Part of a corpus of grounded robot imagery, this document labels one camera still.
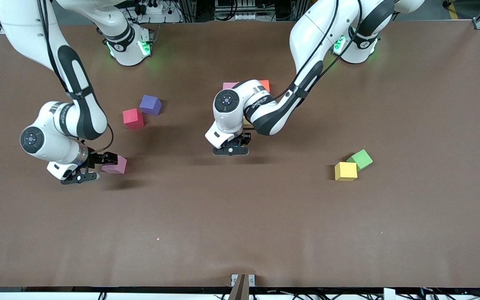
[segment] black cable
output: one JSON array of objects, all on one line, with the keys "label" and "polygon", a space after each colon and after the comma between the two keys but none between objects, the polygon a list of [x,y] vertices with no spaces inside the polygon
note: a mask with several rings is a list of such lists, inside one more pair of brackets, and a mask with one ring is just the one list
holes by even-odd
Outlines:
[{"label": "black cable", "polygon": [[320,74],[320,76],[318,78],[316,78],[316,81],[314,82],[314,84],[316,84],[320,78],[322,78],[322,76],[324,76],[327,71],[335,65],[335,63],[337,61],[339,61],[339,59],[342,57],[342,55],[345,53],[345,51],[349,48],[349,46],[351,46],[351,44],[353,43],[353,40],[355,39],[355,37],[357,36],[358,34],[358,29],[360,28],[360,25],[362,23],[362,3],[360,2],[360,0],[357,0],[358,1],[358,8],[359,8],[359,11],[358,11],[358,24],[357,24],[357,29],[355,29],[355,33],[353,34],[353,36],[351,37],[351,39],[349,40],[349,43],[347,44],[347,46],[343,49],[343,51],[335,58],[335,60],[333,60],[333,62],[322,72],[322,74]]},{"label": "black cable", "polygon": [[51,44],[49,42],[49,19],[48,19],[48,5],[46,3],[46,0],[36,0],[36,3],[38,4],[38,11],[40,12],[40,22],[42,23],[42,28],[44,30],[44,37],[45,37],[45,42],[47,45],[47,56],[49,57],[49,61],[51,63],[51,67],[53,68],[53,72],[55,72],[56,76],[59,78],[60,83],[62,84],[62,87],[64,88],[64,91],[66,93],[68,92],[68,87],[66,86],[66,83],[64,82],[63,78],[60,76],[59,69],[57,68],[57,64],[55,62],[55,57],[53,56],[53,51],[51,50]]},{"label": "black cable", "polygon": [[225,17],[225,19],[220,19],[219,17],[216,17],[216,20],[229,21],[236,15],[236,12],[238,11],[238,0],[231,0],[231,1],[234,1],[234,2],[231,2],[231,12],[229,12],[229,15]]},{"label": "black cable", "polygon": [[170,1],[170,4],[171,4],[171,2],[173,2],[173,5],[175,5],[175,7],[177,8],[177,10],[178,10],[180,13],[182,13],[182,15],[185,17],[184,23],[187,23],[187,21],[186,21],[187,18],[188,18],[188,19],[190,19],[190,18],[194,18],[194,19],[195,19],[195,18],[196,18],[196,17],[193,16],[193,15],[190,15],[190,14],[187,15],[185,12],[183,12],[183,10],[181,9],[181,7],[179,7],[179,4],[178,4],[177,2],[171,0],[171,1]]},{"label": "black cable", "polygon": [[276,17],[275,20],[286,20],[286,19],[288,19],[291,15],[292,15],[292,12],[290,12],[289,15],[287,15],[286,17],[283,17],[283,18],[282,18],[282,17],[278,17],[278,18]]},{"label": "black cable", "polygon": [[100,292],[97,300],[105,300],[107,298],[107,292]]},{"label": "black cable", "polygon": [[447,298],[450,298],[451,300],[456,300],[455,298],[453,298],[450,294],[448,294],[447,292],[442,292],[439,288],[436,288],[436,290],[438,292],[440,292],[440,294],[442,295],[445,295]]},{"label": "black cable", "polygon": [[[360,8],[360,15],[362,16],[362,6],[360,5],[360,0],[358,0],[359,2],[359,7]],[[337,18],[337,13],[338,13],[338,0],[335,1],[335,13],[333,15],[333,18],[331,20],[331,23],[329,24],[329,27],[327,28],[327,30],[325,31],[325,34],[323,35],[323,38],[320,39],[320,42],[318,42],[318,46],[316,46],[316,48],[314,48],[314,51],[312,51],[312,53],[310,54],[309,58],[305,60],[305,63],[303,63],[303,66],[301,66],[301,68],[299,69],[299,71],[297,71],[297,74],[295,75],[294,79],[292,80],[292,84],[298,79],[299,77],[299,74],[301,74],[301,71],[303,71],[303,69],[305,68],[305,66],[307,66],[307,63],[310,61],[310,59],[312,59],[312,57],[314,56],[314,53],[316,53],[316,51],[318,50],[318,48],[320,48],[320,46],[323,44],[324,40],[325,40],[325,37],[327,36],[327,34],[329,34],[329,31],[331,30],[331,28],[333,27],[333,23],[335,23],[335,19]],[[286,91],[288,91],[288,88],[286,88],[284,91],[282,91],[282,93],[280,93],[277,97],[274,97],[275,100],[279,99],[282,95],[284,95],[284,93],[286,93]]]},{"label": "black cable", "polygon": [[105,148],[101,148],[99,150],[95,150],[93,152],[90,152],[90,154],[96,154],[97,152],[105,151],[108,149],[110,146],[112,146],[112,143],[114,142],[114,131],[112,130],[112,127],[110,127],[110,124],[107,123],[108,129],[110,129],[110,142]]},{"label": "black cable", "polygon": [[125,2],[122,2],[122,5],[123,5],[123,8],[125,8],[125,11],[127,12],[127,14],[129,15],[130,21],[131,21],[133,24],[138,24],[138,25],[140,25],[140,23],[137,21],[137,19],[134,19],[133,16],[131,15],[131,12],[130,12],[129,9],[127,8],[127,5],[125,5]]}]

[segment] foam cube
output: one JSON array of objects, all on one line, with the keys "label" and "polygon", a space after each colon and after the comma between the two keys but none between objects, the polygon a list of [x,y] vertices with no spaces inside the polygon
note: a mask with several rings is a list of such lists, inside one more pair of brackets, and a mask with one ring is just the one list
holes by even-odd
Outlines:
[{"label": "foam cube", "polygon": [[[270,92],[270,81],[269,80],[259,80],[260,83],[262,83],[263,87],[268,91],[268,93]],[[232,87],[234,87],[238,82],[224,82],[223,83],[223,90],[226,90],[226,89],[232,89]]]},{"label": "foam cube", "polygon": [[222,90],[232,89],[238,82],[224,82]]},{"label": "foam cube", "polygon": [[140,102],[140,109],[144,114],[158,116],[162,108],[162,103],[155,96],[143,95],[142,102]]},{"label": "foam cube", "polygon": [[362,169],[364,169],[365,167],[371,165],[371,163],[373,162],[373,160],[371,159],[371,157],[368,155],[368,153],[366,152],[366,150],[362,149],[360,150],[359,152],[356,152],[355,154],[353,154],[348,160],[347,162],[354,162],[357,164],[357,171],[360,171]]},{"label": "foam cube", "polygon": [[357,178],[357,164],[354,162],[339,162],[335,165],[335,180],[352,182]]},{"label": "foam cube", "polygon": [[253,125],[244,117],[244,128],[253,128]]},{"label": "foam cube", "polygon": [[139,112],[137,108],[133,108],[132,110],[124,110],[123,123],[129,129],[138,129],[143,127],[142,113]]},{"label": "foam cube", "polygon": [[118,164],[108,163],[101,167],[101,169],[107,173],[114,173],[114,174],[125,174],[125,166],[127,165],[127,160],[118,155]]},{"label": "foam cube", "polygon": [[263,87],[270,93],[270,80],[259,80]]}]

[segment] pink cube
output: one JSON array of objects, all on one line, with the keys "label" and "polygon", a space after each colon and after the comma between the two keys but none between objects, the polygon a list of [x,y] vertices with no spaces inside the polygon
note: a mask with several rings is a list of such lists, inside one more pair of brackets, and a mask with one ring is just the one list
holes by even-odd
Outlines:
[{"label": "pink cube", "polygon": [[125,166],[127,165],[127,160],[123,156],[118,155],[118,164],[114,165],[112,163],[103,165],[101,169],[107,173],[113,174],[125,174]]},{"label": "pink cube", "polygon": [[238,82],[224,82],[222,90],[232,89],[232,87],[234,87],[237,83]]},{"label": "pink cube", "polygon": [[[268,93],[270,92],[270,82],[269,80],[259,80],[260,83],[262,83],[262,85],[264,86],[264,88],[268,91]],[[232,89],[232,87],[234,87],[238,82],[224,82],[223,83],[223,89],[222,90],[226,90],[226,89]]]},{"label": "pink cube", "polygon": [[143,127],[142,113],[139,112],[137,108],[133,108],[132,110],[124,110],[123,123],[129,129],[138,129]]}]

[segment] green led light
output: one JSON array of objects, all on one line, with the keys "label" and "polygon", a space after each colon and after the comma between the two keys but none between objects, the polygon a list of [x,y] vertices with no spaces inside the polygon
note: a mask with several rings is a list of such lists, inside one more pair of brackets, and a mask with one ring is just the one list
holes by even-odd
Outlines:
[{"label": "green led light", "polygon": [[140,50],[142,51],[142,54],[143,55],[149,55],[150,51],[149,51],[149,45],[147,44],[147,42],[141,42],[141,41],[138,41],[138,46],[140,47]]},{"label": "green led light", "polygon": [[342,47],[345,44],[345,36],[341,36],[337,42],[335,42],[335,45],[333,46],[333,52],[339,55],[342,51]]},{"label": "green led light", "polygon": [[108,49],[110,50],[110,56],[114,57],[114,52],[112,51],[112,47],[110,44],[107,42]]}]

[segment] brown table surface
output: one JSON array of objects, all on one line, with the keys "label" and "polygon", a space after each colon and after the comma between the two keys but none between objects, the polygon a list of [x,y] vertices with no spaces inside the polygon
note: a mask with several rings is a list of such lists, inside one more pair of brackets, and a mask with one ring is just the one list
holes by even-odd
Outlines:
[{"label": "brown table surface", "polygon": [[[74,186],[19,146],[40,106],[67,98],[2,36],[0,285],[208,286],[246,272],[262,286],[479,286],[480,30],[392,23],[282,132],[254,135],[249,156],[213,156],[204,133],[222,82],[287,87],[292,25],[164,25],[135,67],[95,27],[64,27],[114,128],[110,150],[128,158],[125,175]],[[126,129],[122,110],[143,94],[163,111]],[[358,180],[330,180],[363,148],[374,163]]]}]

